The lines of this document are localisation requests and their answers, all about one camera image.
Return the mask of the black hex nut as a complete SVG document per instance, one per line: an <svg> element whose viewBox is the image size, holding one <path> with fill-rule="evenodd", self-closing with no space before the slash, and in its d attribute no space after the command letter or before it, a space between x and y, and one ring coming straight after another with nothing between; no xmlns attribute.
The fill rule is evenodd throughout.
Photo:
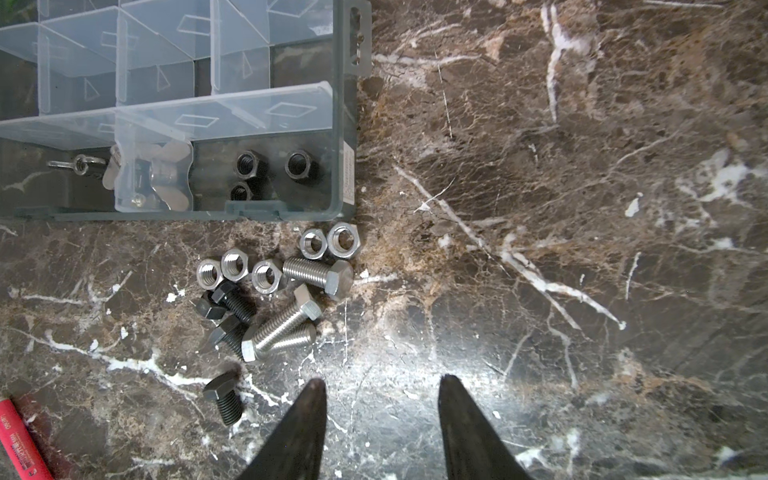
<svg viewBox="0 0 768 480"><path fill-rule="evenodd" d="M306 183L317 178L319 163L305 150L295 150L285 163L286 175L294 182Z"/></svg>
<svg viewBox="0 0 768 480"><path fill-rule="evenodd" d="M267 159L253 150L241 152L235 162L235 172L241 180L265 178L268 167Z"/></svg>
<svg viewBox="0 0 768 480"><path fill-rule="evenodd" d="M231 201L258 201L260 199L259 184L255 180L237 182L230 189Z"/></svg>

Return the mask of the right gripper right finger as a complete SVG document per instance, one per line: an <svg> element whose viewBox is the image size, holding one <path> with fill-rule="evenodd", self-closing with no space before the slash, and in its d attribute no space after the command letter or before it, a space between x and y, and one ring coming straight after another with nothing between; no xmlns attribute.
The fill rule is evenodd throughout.
<svg viewBox="0 0 768 480"><path fill-rule="evenodd" d="M443 375L438 412L448 479L531 479L455 375Z"/></svg>

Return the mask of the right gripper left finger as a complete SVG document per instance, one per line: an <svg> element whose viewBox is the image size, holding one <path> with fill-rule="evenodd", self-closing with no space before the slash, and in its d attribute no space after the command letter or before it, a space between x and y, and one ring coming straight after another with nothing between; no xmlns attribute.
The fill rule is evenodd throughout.
<svg viewBox="0 0 768 480"><path fill-rule="evenodd" d="M318 479L326 426L326 384L313 378L238 479Z"/></svg>

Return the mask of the silver wing nut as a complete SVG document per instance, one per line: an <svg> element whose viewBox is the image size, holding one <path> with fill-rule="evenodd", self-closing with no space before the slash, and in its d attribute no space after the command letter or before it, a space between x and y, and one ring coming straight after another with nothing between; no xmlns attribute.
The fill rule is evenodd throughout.
<svg viewBox="0 0 768 480"><path fill-rule="evenodd" d="M129 206L139 211L189 211L191 201L176 185L154 185L140 179L129 198Z"/></svg>
<svg viewBox="0 0 768 480"><path fill-rule="evenodd" d="M121 170L122 157L117 144L110 147L109 153L102 186L106 190L113 191ZM180 183L181 167L191 158L192 146L189 143L177 141L170 141L164 145L140 143L136 154L137 158L133 163L133 172L139 177L136 187L139 187L143 180L146 180L152 188L173 186Z"/></svg>
<svg viewBox="0 0 768 480"><path fill-rule="evenodd" d="M53 169L68 170L80 177L101 179L108 167L108 161L85 154L76 155L70 161L48 161L46 166Z"/></svg>

